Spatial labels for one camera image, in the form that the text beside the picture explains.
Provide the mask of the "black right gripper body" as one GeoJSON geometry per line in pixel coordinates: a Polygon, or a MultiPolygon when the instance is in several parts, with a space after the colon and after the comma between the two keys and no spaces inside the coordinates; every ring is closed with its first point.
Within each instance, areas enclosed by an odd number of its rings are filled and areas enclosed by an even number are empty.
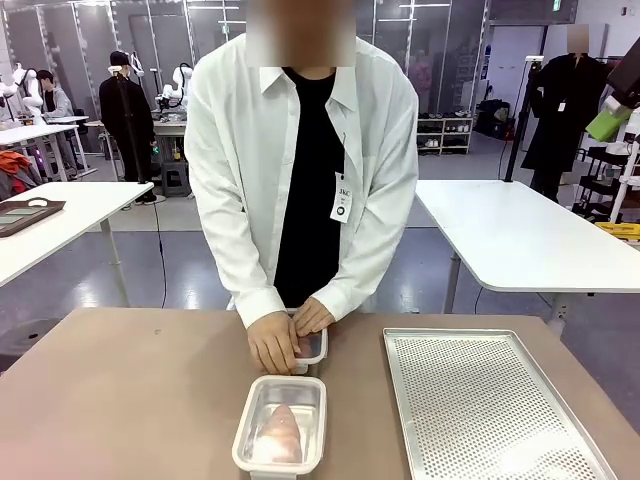
{"type": "Polygon", "coordinates": [[[640,44],[634,44],[607,78],[612,95],[628,108],[639,107],[640,44]]]}

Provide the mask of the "person's right hand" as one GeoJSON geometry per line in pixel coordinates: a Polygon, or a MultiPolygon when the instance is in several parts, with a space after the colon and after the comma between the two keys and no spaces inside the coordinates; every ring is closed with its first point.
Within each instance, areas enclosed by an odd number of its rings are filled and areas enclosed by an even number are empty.
{"type": "Polygon", "coordinates": [[[272,375],[292,375],[297,369],[298,337],[292,318],[273,312],[247,328],[248,344],[256,365],[272,375]]]}

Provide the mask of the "person's left hand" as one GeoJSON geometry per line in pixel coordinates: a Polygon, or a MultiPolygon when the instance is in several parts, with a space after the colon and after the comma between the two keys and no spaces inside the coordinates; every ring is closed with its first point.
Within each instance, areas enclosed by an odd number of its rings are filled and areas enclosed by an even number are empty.
{"type": "Polygon", "coordinates": [[[306,337],[328,328],[336,322],[334,315],[316,298],[309,297],[296,310],[293,322],[298,337],[306,337]]]}

